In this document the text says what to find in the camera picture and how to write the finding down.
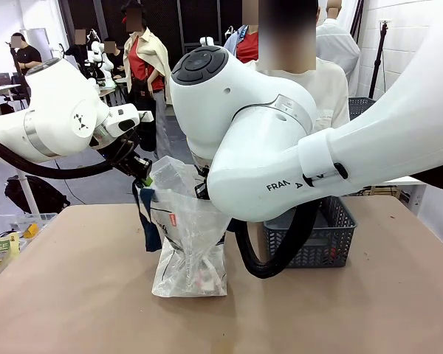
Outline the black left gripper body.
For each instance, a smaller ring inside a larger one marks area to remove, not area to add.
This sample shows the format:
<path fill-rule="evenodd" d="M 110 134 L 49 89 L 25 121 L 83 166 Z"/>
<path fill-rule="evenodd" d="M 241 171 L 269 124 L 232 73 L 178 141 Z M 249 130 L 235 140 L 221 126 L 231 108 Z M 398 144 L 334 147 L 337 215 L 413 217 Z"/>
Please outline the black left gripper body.
<path fill-rule="evenodd" d="M 132 176 L 137 180 L 146 180 L 151 172 L 152 161 L 136 152 L 140 143 L 138 135 L 123 135 L 110 145 L 97 149 L 97 152 L 114 169 Z"/>

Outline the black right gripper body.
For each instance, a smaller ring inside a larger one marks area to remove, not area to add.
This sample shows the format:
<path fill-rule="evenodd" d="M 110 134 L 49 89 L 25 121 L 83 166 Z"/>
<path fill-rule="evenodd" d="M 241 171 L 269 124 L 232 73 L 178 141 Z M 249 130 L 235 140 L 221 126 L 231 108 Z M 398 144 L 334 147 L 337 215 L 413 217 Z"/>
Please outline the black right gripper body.
<path fill-rule="evenodd" d="M 208 192 L 208 188 L 207 188 L 207 177 L 210 172 L 210 168 L 207 166 L 205 166 L 205 167 L 196 166 L 196 171 L 198 173 L 198 176 L 202 180 L 201 183 L 197 184 L 194 187 L 196 197 L 198 199 L 202 199 L 202 200 L 209 200 L 210 196 L 209 196 L 209 192 Z"/>

